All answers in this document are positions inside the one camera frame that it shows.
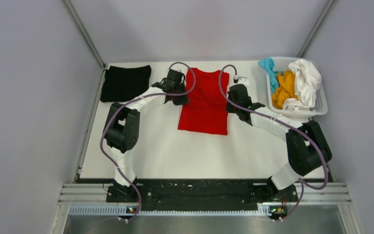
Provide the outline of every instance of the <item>gray wall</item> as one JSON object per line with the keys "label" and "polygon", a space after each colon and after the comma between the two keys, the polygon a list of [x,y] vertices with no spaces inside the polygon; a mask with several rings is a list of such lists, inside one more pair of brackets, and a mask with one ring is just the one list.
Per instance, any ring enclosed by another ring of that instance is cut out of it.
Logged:
{"label": "gray wall", "polygon": [[60,0],[0,0],[0,234],[49,231],[99,75]]}
{"label": "gray wall", "polygon": [[72,0],[105,62],[296,56],[327,0]]}
{"label": "gray wall", "polygon": [[374,233],[374,1],[341,0],[308,51],[329,105],[318,118],[358,215]]}

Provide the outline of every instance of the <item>red t-shirt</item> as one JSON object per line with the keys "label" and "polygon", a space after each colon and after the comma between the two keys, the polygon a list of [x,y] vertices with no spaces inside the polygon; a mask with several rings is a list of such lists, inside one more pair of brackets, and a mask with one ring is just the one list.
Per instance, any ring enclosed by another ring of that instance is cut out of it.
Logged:
{"label": "red t-shirt", "polygon": [[[192,68],[196,75],[196,86],[187,96],[189,104],[183,105],[178,123],[179,130],[199,133],[227,135],[227,101],[220,93],[218,78],[220,71],[203,72]],[[227,91],[229,74],[222,74],[222,88]],[[186,77],[186,90],[193,85],[190,70]]]}

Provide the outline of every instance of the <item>black cloth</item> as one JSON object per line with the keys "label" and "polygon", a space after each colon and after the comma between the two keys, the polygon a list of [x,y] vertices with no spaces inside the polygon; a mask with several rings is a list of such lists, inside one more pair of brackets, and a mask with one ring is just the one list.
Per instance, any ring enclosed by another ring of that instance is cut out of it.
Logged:
{"label": "black cloth", "polygon": [[129,101],[149,88],[151,67],[122,68],[111,66],[105,71],[101,102]]}

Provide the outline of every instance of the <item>orange cloth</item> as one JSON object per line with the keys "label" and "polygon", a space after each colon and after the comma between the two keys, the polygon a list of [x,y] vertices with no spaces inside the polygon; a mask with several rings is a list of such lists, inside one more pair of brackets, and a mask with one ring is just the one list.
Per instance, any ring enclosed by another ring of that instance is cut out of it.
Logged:
{"label": "orange cloth", "polygon": [[279,87],[272,95],[272,103],[277,109],[282,109],[284,101],[288,98],[299,99],[295,95],[295,74],[292,71],[278,72],[276,79]]}

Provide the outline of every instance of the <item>turquoise cloth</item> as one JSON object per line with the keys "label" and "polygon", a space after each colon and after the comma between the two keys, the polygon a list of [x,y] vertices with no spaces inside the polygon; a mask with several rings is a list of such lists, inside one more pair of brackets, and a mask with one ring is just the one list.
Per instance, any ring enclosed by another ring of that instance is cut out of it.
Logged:
{"label": "turquoise cloth", "polygon": [[279,83],[277,82],[276,76],[278,72],[273,71],[273,67],[275,66],[275,62],[272,58],[265,58],[259,61],[259,66],[262,67],[267,73],[269,74],[270,78],[270,93],[273,94],[275,90],[279,87]]}

